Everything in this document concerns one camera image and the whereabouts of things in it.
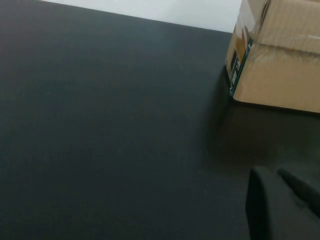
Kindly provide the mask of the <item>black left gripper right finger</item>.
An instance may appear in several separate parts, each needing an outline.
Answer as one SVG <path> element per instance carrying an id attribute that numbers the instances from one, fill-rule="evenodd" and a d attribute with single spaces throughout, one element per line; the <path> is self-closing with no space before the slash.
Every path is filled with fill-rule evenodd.
<path id="1" fill-rule="evenodd" d="M 279 168 L 277 174 L 294 194 L 305 202 L 308 208 L 319 218 L 320 180 L 286 167 Z"/>

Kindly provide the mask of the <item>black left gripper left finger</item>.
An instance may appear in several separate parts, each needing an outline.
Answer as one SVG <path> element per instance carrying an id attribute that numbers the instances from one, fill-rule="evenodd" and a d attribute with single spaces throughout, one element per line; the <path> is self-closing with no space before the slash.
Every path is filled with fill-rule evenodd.
<path id="1" fill-rule="evenodd" d="M 318 240 L 317 217 L 276 172 L 250 170 L 245 212 L 252 240 Z"/>

